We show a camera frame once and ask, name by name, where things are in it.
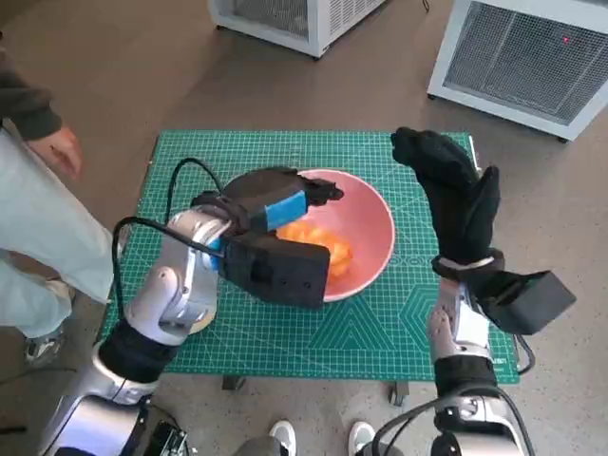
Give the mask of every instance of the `pink bowl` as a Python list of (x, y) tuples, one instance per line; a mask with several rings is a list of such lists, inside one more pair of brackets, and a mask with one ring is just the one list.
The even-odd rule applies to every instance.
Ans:
[(302, 219), (326, 228), (351, 244), (349, 270), (325, 289), (325, 302), (356, 295), (370, 285), (389, 263), (395, 243), (395, 224), (389, 206), (367, 182), (333, 169), (300, 172), (309, 179), (335, 182), (344, 198), (311, 207)]

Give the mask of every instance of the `green cutting mat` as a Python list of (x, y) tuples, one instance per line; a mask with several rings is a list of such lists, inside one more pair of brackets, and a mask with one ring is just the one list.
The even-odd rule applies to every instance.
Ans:
[[(450, 134), (469, 152), (465, 133)], [(437, 253), (428, 205), (413, 173), (392, 160), (390, 135), (366, 131), (164, 131), (150, 164), (138, 216), (162, 220), (167, 184), (176, 163), (203, 159), (222, 181), (254, 168), (337, 168), (371, 183), (387, 200), (397, 239), (387, 270), (363, 293), (307, 311), (260, 302), (221, 281), (218, 314), (188, 338), (172, 372), (320, 378), (432, 381), (427, 315), (438, 290), (430, 269)], [(213, 183), (195, 166), (180, 174), (173, 206)], [(125, 301), (133, 298), (160, 249), (161, 236), (136, 227), (123, 256)], [(116, 321), (112, 306), (104, 335)], [(499, 380), (519, 376), (510, 336), (493, 330)]]

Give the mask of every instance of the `table leg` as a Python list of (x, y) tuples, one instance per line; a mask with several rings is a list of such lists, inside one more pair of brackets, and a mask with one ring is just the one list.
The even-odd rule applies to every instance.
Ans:
[(389, 403), (396, 407), (402, 407), (409, 395), (409, 382), (395, 381), (389, 388)]
[(221, 379), (221, 388), (224, 391), (238, 391), (245, 384), (245, 378), (238, 375), (224, 375)]

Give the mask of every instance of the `black glove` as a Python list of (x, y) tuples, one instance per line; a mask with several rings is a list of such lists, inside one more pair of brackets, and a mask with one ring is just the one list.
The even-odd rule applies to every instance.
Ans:
[(492, 224), (501, 201), (499, 172), (480, 179), (465, 150), (433, 131), (399, 128), (392, 156), (410, 166), (425, 189), (441, 257), (462, 265), (490, 257)]

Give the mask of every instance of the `orange fruit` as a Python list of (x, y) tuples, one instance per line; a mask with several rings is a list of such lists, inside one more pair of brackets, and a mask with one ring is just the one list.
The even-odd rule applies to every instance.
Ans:
[(351, 265), (351, 245), (342, 237), (308, 221), (299, 220), (282, 226), (276, 230), (276, 236), (293, 242), (327, 247), (330, 251), (330, 280), (345, 274)]

